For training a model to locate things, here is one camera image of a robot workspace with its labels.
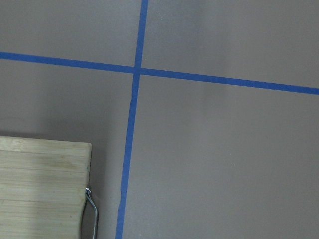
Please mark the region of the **wooden cutting board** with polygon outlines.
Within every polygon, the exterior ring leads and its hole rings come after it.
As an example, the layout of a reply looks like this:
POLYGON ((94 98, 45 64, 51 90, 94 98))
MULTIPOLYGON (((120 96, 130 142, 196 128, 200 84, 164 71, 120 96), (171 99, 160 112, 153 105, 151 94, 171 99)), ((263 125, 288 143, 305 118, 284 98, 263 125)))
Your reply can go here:
POLYGON ((92 145, 0 138, 0 236, 78 239, 86 203, 92 145))

